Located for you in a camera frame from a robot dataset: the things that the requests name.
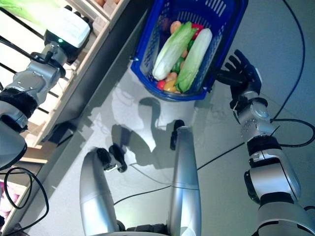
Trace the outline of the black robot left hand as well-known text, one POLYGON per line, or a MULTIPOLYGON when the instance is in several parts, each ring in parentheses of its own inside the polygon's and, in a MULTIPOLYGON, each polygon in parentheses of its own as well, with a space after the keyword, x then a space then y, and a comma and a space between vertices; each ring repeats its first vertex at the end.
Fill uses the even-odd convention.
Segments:
POLYGON ((44 43, 57 43, 72 64, 89 41, 92 24, 89 18, 73 11, 70 5, 57 8, 47 24, 44 43))

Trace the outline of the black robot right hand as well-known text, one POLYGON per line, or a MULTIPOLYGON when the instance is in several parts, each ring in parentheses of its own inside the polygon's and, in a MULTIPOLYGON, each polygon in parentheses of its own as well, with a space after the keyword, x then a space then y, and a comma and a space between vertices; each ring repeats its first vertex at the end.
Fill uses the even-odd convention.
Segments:
POLYGON ((238 97, 246 91, 260 94, 262 81, 256 68, 240 50, 230 55, 224 66, 226 70, 217 70, 215 79, 230 86, 232 97, 238 97))

